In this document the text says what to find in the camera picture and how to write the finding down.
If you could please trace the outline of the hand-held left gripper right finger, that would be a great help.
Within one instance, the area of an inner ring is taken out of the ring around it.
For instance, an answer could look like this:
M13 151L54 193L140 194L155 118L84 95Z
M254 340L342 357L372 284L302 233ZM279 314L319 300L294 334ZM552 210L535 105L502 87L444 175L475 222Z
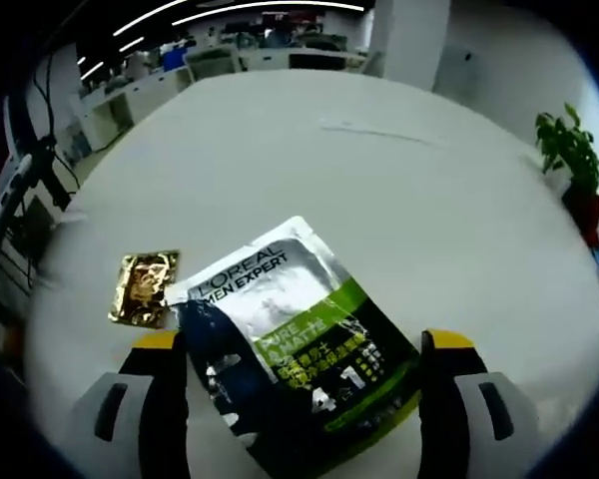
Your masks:
M522 478L539 451L537 411L460 333L421 334L420 478Z

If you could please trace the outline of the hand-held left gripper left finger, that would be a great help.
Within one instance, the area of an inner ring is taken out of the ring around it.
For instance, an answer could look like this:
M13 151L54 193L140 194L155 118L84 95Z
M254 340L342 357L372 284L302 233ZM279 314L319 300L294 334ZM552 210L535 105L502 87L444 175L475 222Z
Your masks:
M188 478L184 335L148 333L71 410L71 463L84 478Z

